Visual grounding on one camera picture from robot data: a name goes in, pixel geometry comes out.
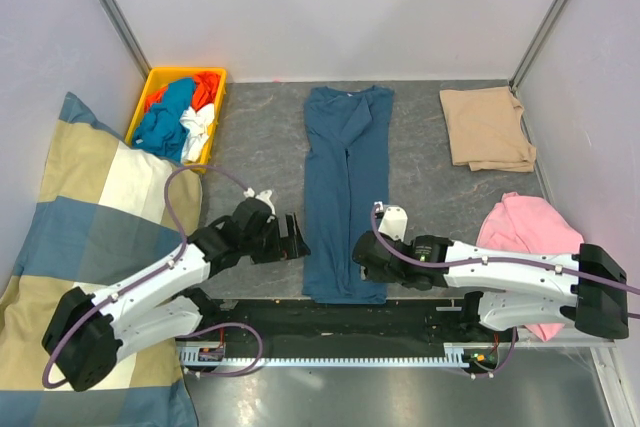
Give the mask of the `dark blue t-shirt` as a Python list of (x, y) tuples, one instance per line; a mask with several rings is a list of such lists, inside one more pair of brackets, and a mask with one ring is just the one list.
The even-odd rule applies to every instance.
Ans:
[(319, 303), (382, 304), (383, 283), (364, 280), (352, 259), (377, 202), (389, 200), (393, 90), (316, 87), (304, 103), (304, 295)]

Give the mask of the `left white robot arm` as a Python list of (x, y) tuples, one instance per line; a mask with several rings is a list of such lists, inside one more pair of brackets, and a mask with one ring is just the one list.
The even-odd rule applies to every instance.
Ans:
[(60, 299), (42, 338), (47, 371), (58, 369), (55, 389), (76, 392), (103, 381), (132, 354), (171, 338), (208, 340), (219, 329), (219, 308), (200, 284), (247, 257), (254, 264), (309, 255), (298, 219), (275, 214), (267, 192), (241, 201), (186, 237), (152, 265), (108, 287), (88, 293), (80, 287)]

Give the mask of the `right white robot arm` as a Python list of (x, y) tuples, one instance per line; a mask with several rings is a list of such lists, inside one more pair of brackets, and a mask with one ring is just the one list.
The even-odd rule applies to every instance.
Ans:
[(598, 338), (629, 335), (623, 270), (600, 247), (533, 255), (483, 249), (432, 235), (408, 244), (365, 232), (352, 258), (366, 279), (406, 288), (462, 288), (458, 328), (467, 339), (534, 324), (572, 325)]

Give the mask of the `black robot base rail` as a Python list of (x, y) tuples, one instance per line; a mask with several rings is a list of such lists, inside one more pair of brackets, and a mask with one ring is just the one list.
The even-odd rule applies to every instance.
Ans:
[(204, 305), (202, 326), (245, 323), (269, 341), (371, 335), (428, 344), (508, 343), (511, 328), (482, 326), (461, 299), (392, 299), (381, 305), (320, 304), (309, 300), (248, 299)]

